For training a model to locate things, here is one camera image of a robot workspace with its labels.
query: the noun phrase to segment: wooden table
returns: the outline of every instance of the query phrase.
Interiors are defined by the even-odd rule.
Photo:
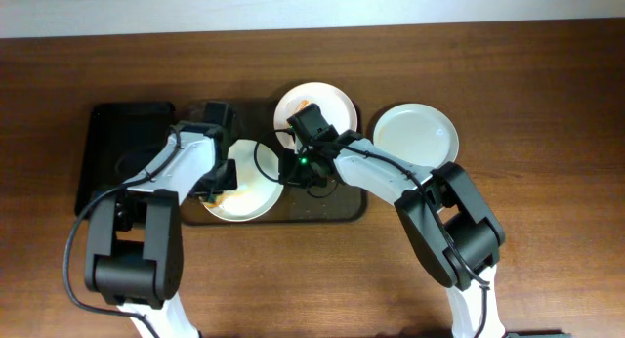
[[[136,337],[63,291],[96,103],[279,98],[332,83],[365,126],[434,106],[507,234],[496,290],[509,331],[625,331],[625,20],[436,24],[0,41],[0,335]],[[72,258],[82,284],[86,227]],[[180,289],[206,336],[393,336],[449,328],[444,290],[394,209],[341,226],[184,229]]]

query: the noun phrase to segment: white plate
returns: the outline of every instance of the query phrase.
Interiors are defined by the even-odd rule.
[[[348,129],[356,130],[358,118],[352,100],[339,88],[325,83],[306,83],[289,90],[275,108],[273,127],[285,129],[289,127],[286,119],[300,111],[308,104],[317,104],[321,115],[334,125],[341,134]],[[285,148],[295,149],[295,142],[288,134],[276,134]]]
[[[238,188],[228,190],[219,199],[218,206],[204,203],[213,215],[233,222],[255,219],[271,209],[280,198],[284,186],[268,180],[254,164],[256,142],[239,139],[228,151],[228,158],[236,163]],[[258,147],[258,162],[270,177],[278,177],[278,158],[264,145]]]
[[[439,110],[405,104],[385,112],[375,125],[373,145],[407,162],[438,168],[458,156],[458,133]]]

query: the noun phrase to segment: white background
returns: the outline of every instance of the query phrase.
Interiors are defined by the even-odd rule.
[[[0,37],[625,17],[625,0],[0,0]]]

